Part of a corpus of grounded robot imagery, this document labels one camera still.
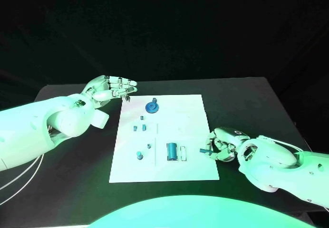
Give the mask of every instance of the blue tool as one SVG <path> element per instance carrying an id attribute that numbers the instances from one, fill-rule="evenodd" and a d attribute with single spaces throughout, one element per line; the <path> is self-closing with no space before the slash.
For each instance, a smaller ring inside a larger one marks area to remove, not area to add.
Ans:
<path id="1" fill-rule="evenodd" d="M 141 155 L 141 152 L 139 152 L 139 151 L 137 152 L 137 159 L 138 159 L 138 160 L 142 159 L 142 155 Z"/>
<path id="2" fill-rule="evenodd" d="M 177 147 L 177 145 L 173 142 L 165 145 L 165 150 L 167 150 L 167 158 L 165 159 L 168 161 L 176 161 L 177 160 L 176 147 Z"/>
<path id="3" fill-rule="evenodd" d="M 155 98 L 152 98 L 151 102 L 145 104 L 145 111 L 148 113 L 155 113 L 158 110 L 158 105 L 155 103 Z"/>
<path id="4" fill-rule="evenodd" d="M 213 151 L 200 149 L 200 153 L 209 153 L 209 155 L 210 155 L 213 153 Z"/>

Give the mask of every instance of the white cable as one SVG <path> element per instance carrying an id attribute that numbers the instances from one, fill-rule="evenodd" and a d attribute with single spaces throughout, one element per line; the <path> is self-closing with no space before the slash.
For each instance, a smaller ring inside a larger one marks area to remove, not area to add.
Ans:
<path id="1" fill-rule="evenodd" d="M 34 162 L 31 163 L 31 165 L 27 167 L 27 169 L 20 173 L 20 175 L 7 183 L 0 187 L 0 190 L 4 189 L 21 176 L 23 174 L 27 172 L 27 170 L 30 169 L 30 167 L 34 165 L 37 159 L 40 158 L 40 156 L 36 158 Z"/>
<path id="2" fill-rule="evenodd" d="M 36 171 L 34 171 L 34 173 L 33 173 L 33 175 L 31 175 L 28 181 L 25 182 L 25 184 L 23 185 L 23 187 L 20 188 L 20 190 L 15 192 L 15 194 L 14 194 L 2 203 L 0 203 L 0 205 L 2 205 L 2 204 L 4 204 L 4 203 L 5 203 L 5 202 L 18 194 L 18 192 L 23 190 L 23 188 L 27 186 L 30 180 L 33 179 L 33 177 L 34 177 L 34 175 L 36 175 L 37 169 L 38 169 L 40 164 L 41 164 L 41 160 L 43 160 L 43 155 L 40 156 L 40 163 L 38 163 L 38 165 L 37 165 Z"/>

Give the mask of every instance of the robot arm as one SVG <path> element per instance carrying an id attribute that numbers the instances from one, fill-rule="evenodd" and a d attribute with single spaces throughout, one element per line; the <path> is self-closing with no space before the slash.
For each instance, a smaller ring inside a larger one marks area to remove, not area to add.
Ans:
<path id="1" fill-rule="evenodd" d="M 305 152 L 295 146 L 264 136 L 251 139 L 238 130 L 225 127 L 216 128 L 209 134 L 207 149 L 210 149 L 212 141 L 215 141 L 219 153 L 209 152 L 204 155 L 225 162 L 236 156 L 238 170 L 261 190 L 275 192 L 278 188 L 284 189 L 301 200 L 329 207 L 327 154 Z M 297 152 L 291 153 L 278 143 Z"/>
<path id="2" fill-rule="evenodd" d="M 80 94 L 54 97 L 0 112 L 0 171 L 38 157 L 89 125 L 103 128 L 108 114 L 98 110 L 111 99 L 135 92 L 137 83 L 99 76 Z"/>

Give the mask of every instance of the blue knob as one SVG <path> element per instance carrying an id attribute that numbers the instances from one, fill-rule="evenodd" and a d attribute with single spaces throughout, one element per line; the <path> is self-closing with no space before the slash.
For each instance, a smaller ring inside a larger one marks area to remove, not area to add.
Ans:
<path id="1" fill-rule="evenodd" d="M 138 159 L 138 160 L 142 159 L 142 155 L 141 155 L 141 152 L 139 152 L 139 151 L 137 152 L 137 159 Z"/>

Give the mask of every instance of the black table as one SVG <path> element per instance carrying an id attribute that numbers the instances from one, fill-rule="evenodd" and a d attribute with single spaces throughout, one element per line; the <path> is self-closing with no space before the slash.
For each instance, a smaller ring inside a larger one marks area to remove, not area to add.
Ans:
<path id="1" fill-rule="evenodd" d="M 47 85 L 36 101 L 67 96 L 85 85 Z M 200 94 L 209 128 L 228 126 L 256 137 L 265 135 L 301 149 L 307 144 L 294 127 L 265 78 L 138 82 L 131 95 Z M 121 207 L 155 197 L 207 195 L 232 198 L 282 213 L 320 211 L 321 207 L 288 192 L 261 191 L 238 171 L 238 161 L 216 161 L 219 180 L 108 183 L 121 99 L 99 109 L 109 114 L 103 129 L 93 126 L 44 154 L 37 174 L 21 192 L 0 206 L 0 227 L 40 227 L 92 223 Z M 30 162 L 0 172 L 0 186 Z M 0 192 L 0 202 L 20 189 L 34 168 Z"/>

